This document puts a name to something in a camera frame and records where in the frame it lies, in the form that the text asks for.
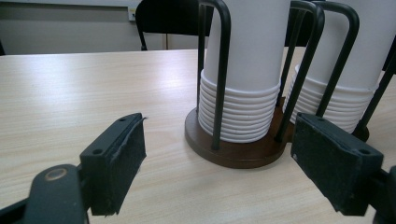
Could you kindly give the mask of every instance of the stack of cups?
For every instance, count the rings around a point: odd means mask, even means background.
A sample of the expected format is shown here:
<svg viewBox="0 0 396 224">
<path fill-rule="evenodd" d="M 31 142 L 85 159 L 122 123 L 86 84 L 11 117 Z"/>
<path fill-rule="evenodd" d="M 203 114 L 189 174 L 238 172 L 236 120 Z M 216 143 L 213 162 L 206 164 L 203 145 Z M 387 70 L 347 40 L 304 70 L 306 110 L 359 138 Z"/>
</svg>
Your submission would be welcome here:
<svg viewBox="0 0 396 224">
<path fill-rule="evenodd" d="M 396 21 L 396 1 L 333 1 L 354 8 L 361 26 L 323 117 L 352 133 L 374 95 L 382 66 L 396 35 L 396 22 L 391 22 Z M 297 112 L 316 113 L 347 36 L 348 20 L 345 16 L 330 11 L 325 11 L 325 16 L 322 38 L 291 116 L 293 123 Z"/>
<path fill-rule="evenodd" d="M 224 0 L 232 31 L 220 139 L 250 143 L 270 127 L 288 24 L 290 0 Z M 219 67 L 219 13 L 215 10 L 201 74 L 198 120 L 213 133 Z"/>
</svg>

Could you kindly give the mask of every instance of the table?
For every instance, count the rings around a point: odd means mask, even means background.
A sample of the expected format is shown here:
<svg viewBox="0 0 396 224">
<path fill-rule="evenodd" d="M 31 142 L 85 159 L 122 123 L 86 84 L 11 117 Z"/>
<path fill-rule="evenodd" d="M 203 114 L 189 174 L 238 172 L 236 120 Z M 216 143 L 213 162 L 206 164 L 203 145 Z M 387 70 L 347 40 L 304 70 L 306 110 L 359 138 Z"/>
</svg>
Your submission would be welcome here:
<svg viewBox="0 0 396 224">
<path fill-rule="evenodd" d="M 202 159 L 184 138 L 196 104 L 196 50 L 0 57 L 0 208 L 28 196 L 51 166 L 79 153 L 114 120 L 141 112 L 148 157 L 120 214 L 92 223 L 371 223 L 335 213 L 290 157 L 252 170 Z M 396 164 L 396 83 L 369 123 L 368 144 Z"/>
</svg>

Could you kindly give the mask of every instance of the wooden tabletop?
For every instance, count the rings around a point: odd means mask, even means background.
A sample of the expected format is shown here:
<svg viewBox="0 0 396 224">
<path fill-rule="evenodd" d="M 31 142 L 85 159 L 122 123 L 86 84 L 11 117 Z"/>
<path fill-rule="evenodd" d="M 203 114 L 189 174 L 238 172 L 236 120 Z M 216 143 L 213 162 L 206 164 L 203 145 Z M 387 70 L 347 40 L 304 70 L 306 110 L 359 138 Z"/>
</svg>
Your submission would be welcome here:
<svg viewBox="0 0 396 224">
<path fill-rule="evenodd" d="M 229 169 L 184 137 L 196 104 L 196 50 L 0 57 L 0 208 L 26 198 L 39 172 L 79 164 L 113 121 L 141 112 L 147 158 L 118 216 L 91 223 L 371 223 L 334 212 L 290 157 Z M 396 164 L 396 83 L 369 123 L 368 144 Z"/>
</svg>

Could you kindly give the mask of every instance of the electrical outlet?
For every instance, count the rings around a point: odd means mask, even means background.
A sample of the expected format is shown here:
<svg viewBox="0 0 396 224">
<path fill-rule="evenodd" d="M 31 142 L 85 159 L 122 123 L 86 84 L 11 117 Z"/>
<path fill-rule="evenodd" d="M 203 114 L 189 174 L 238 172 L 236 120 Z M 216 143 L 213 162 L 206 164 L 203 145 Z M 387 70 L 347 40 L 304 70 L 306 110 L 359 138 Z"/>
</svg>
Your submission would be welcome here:
<svg viewBox="0 0 396 224">
<path fill-rule="evenodd" d="M 131 2 L 130 4 L 128 4 L 128 20 L 129 21 L 135 21 L 135 13 L 136 13 L 136 9 L 137 6 L 139 6 L 140 2 Z"/>
</svg>

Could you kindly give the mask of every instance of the chair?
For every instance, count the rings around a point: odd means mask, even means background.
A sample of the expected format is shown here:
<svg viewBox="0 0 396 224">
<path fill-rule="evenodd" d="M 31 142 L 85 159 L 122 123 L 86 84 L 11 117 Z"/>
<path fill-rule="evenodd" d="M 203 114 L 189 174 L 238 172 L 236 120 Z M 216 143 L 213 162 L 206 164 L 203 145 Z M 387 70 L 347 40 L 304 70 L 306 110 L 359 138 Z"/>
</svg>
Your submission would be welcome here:
<svg viewBox="0 0 396 224">
<path fill-rule="evenodd" d="M 143 0 L 136 9 L 136 25 L 142 50 L 148 50 L 143 33 L 198 35 L 198 0 Z M 206 11 L 209 36 L 213 8 Z"/>
</svg>

